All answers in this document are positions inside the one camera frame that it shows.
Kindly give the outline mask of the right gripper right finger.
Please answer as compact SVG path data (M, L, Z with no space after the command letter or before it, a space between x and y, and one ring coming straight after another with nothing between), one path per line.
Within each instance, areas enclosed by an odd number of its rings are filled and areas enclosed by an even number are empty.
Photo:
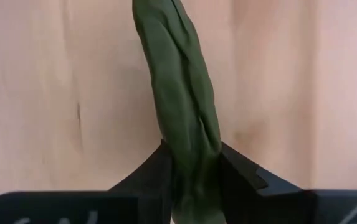
M302 189L227 144L219 157L219 183L227 223L357 223L357 190Z

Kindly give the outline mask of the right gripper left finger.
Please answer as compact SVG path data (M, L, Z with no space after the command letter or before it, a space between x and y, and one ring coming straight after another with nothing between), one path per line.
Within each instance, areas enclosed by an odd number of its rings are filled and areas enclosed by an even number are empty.
M0 224L169 223L172 155L160 146L134 172L108 190L9 192L0 195Z

